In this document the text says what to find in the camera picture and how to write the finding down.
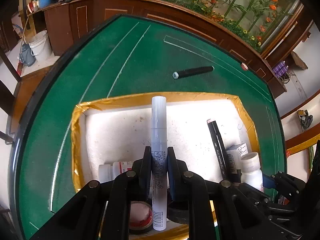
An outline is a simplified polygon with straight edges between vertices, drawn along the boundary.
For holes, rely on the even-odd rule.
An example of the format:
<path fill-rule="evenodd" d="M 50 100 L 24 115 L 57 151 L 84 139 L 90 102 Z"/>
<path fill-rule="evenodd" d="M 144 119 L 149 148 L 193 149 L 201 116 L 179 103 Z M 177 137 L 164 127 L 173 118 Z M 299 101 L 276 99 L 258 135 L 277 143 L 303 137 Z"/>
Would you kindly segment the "grey blue watering can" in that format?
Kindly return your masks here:
<path fill-rule="evenodd" d="M 36 58 L 34 55 L 32 55 L 29 44 L 27 43 L 22 44 L 22 48 L 20 52 L 20 62 L 23 65 L 30 67 L 35 63 L 35 61 L 36 61 Z"/>

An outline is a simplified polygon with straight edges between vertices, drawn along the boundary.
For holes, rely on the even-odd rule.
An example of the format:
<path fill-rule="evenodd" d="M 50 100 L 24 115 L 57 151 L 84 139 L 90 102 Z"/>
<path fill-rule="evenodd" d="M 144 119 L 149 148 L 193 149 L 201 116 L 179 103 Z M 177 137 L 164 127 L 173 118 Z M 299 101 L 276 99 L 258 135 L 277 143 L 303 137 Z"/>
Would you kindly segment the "white marker tube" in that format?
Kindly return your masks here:
<path fill-rule="evenodd" d="M 153 229 L 167 227 L 167 99 L 154 96 L 151 105 Z"/>

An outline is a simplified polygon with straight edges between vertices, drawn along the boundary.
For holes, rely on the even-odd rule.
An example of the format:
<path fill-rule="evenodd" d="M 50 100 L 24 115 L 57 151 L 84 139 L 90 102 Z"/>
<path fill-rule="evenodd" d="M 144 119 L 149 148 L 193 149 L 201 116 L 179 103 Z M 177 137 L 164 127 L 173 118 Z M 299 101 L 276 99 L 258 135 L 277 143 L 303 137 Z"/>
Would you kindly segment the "black ribbed plastic block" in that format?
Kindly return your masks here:
<path fill-rule="evenodd" d="M 178 224 L 189 224 L 187 200 L 171 200 L 167 205 L 167 219 Z"/>

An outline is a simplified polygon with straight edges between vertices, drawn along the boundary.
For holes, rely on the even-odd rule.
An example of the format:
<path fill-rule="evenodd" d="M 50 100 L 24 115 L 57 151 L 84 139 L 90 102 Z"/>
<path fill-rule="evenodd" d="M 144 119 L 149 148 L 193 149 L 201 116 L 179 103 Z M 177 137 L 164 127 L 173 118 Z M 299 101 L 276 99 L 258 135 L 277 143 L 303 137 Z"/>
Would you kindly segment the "black pen on table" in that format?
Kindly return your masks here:
<path fill-rule="evenodd" d="M 209 73 L 209 72 L 212 72 L 213 70 L 214 70 L 213 66 L 190 68 L 190 69 L 175 71 L 173 72 L 172 77 L 173 79 L 177 80 L 185 77 Z"/>

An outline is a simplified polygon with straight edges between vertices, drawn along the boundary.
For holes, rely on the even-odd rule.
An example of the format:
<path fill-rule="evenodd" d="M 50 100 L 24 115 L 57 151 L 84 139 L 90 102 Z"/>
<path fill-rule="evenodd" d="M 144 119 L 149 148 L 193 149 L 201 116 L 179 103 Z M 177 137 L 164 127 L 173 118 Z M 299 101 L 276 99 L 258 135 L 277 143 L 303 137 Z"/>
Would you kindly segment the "dark wooden chair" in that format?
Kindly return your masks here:
<path fill-rule="evenodd" d="M 57 59 L 57 56 L 51 55 L 44 62 L 23 67 L 22 74 L 14 73 L 13 64 L 18 63 L 15 51 L 1 59 L 1 142 L 6 145 L 14 143 L 35 94 Z"/>

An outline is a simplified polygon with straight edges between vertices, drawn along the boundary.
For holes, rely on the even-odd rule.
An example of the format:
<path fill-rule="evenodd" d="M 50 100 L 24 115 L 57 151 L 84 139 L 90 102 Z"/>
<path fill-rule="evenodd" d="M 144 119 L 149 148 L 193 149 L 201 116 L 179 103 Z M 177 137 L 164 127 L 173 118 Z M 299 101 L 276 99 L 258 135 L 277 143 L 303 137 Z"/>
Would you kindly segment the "black electrical tape roll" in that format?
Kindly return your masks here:
<path fill-rule="evenodd" d="M 146 202 L 131 202 L 129 233 L 141 235 L 153 228 L 152 207 Z"/>

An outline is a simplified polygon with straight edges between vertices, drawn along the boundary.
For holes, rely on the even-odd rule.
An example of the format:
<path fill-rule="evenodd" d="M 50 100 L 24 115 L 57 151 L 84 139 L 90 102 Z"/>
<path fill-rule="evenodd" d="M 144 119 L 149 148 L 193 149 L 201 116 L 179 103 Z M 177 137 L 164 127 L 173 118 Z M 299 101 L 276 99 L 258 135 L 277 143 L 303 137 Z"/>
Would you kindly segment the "white green medicine box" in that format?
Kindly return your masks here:
<path fill-rule="evenodd" d="M 226 150 L 228 162 L 229 162 L 229 168 L 231 174 L 237 178 L 237 180 L 240 180 L 241 177 L 241 165 L 240 165 L 240 158 L 243 155 L 246 155 L 248 153 L 247 144 L 237 144 L 233 145 Z"/>

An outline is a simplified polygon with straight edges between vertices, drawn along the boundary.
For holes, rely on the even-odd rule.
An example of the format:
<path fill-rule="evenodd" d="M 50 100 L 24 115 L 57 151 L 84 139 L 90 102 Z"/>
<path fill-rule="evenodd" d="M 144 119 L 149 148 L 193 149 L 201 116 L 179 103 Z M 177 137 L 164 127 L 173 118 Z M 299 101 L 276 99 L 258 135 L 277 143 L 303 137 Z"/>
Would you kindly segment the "white plastic bucket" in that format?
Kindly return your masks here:
<path fill-rule="evenodd" d="M 38 62 L 46 61 L 52 55 L 49 35 L 47 30 L 43 30 L 33 36 L 29 42 L 31 54 Z"/>

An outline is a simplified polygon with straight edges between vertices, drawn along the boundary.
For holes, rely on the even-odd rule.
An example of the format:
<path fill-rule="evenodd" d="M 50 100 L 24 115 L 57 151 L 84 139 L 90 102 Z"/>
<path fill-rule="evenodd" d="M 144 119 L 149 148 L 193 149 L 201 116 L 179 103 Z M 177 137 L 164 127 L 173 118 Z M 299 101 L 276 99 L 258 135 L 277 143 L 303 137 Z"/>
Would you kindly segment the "yellow taped foam tray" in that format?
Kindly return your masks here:
<path fill-rule="evenodd" d="M 240 98 L 221 93 L 142 93 L 83 102 L 71 118 L 72 180 L 76 191 L 89 181 L 109 181 L 127 162 L 151 147 L 157 168 L 168 160 L 165 147 L 206 180 L 222 175 L 208 122 L 215 121 L 225 147 L 260 145 L 255 124 Z"/>

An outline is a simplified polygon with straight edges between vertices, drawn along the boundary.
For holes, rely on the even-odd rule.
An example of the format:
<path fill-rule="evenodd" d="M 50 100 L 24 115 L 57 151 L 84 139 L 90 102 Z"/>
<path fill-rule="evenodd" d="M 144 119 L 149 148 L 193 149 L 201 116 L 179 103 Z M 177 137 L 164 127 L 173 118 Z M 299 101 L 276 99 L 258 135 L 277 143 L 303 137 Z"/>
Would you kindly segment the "small white pill bottle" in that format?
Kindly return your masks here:
<path fill-rule="evenodd" d="M 263 173 L 261 171 L 259 154 L 250 152 L 240 158 L 241 183 L 246 183 L 263 192 Z"/>

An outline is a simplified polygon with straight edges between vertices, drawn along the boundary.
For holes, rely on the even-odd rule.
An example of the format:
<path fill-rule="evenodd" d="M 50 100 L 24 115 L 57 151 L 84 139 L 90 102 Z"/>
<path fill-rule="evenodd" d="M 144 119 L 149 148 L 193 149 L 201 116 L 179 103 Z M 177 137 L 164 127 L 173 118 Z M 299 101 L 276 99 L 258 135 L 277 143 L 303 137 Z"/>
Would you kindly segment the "white bottle red label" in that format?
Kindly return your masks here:
<path fill-rule="evenodd" d="M 133 162 L 117 161 L 113 164 L 103 164 L 98 168 L 98 180 L 105 183 L 114 180 L 117 176 L 132 169 Z"/>

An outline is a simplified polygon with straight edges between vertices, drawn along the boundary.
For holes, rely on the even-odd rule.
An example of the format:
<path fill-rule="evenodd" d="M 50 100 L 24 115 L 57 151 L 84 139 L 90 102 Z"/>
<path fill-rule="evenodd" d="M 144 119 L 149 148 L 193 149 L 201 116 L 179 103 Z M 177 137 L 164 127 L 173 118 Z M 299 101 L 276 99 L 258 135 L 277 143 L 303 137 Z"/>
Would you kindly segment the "wooden cabinet counter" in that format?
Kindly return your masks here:
<path fill-rule="evenodd" d="M 36 31 L 46 28 L 54 53 L 61 56 L 82 36 L 118 15 L 149 18 L 189 31 L 220 46 L 265 80 L 275 98 L 287 91 L 269 63 L 226 27 L 190 9 L 161 0 L 74 0 L 29 14 Z"/>

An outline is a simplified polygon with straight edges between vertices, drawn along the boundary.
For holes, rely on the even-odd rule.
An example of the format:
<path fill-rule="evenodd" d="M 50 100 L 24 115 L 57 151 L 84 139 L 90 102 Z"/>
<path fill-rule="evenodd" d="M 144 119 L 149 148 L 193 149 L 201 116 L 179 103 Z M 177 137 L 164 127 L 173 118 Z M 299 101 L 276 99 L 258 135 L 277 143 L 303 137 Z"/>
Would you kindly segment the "black marker pen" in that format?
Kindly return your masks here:
<path fill-rule="evenodd" d="M 210 136 L 214 145 L 217 160 L 219 163 L 220 171 L 223 180 L 233 181 L 233 176 L 231 174 L 231 168 L 228 161 L 228 155 L 223 144 L 223 140 L 217 126 L 216 121 L 209 119 L 207 125 L 210 131 Z"/>

